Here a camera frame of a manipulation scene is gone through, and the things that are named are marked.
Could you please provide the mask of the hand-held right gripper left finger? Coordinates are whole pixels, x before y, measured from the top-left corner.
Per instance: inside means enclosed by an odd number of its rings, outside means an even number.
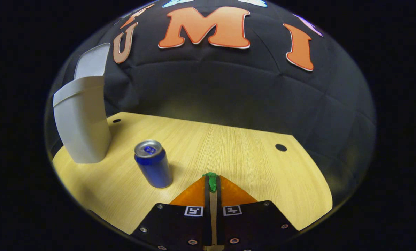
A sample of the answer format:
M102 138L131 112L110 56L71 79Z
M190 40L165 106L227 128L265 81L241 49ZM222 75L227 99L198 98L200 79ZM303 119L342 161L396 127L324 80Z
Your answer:
M190 197L155 204L131 237L154 251L205 251L211 246L209 178L202 176L182 195Z

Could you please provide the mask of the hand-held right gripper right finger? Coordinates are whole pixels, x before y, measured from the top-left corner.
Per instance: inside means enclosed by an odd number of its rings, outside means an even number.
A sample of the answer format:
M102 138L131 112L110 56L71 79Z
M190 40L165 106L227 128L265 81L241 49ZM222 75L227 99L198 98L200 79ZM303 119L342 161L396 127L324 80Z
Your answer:
M226 178L218 176L216 181L216 244L224 251L272 251L298 236L272 201L228 206Z

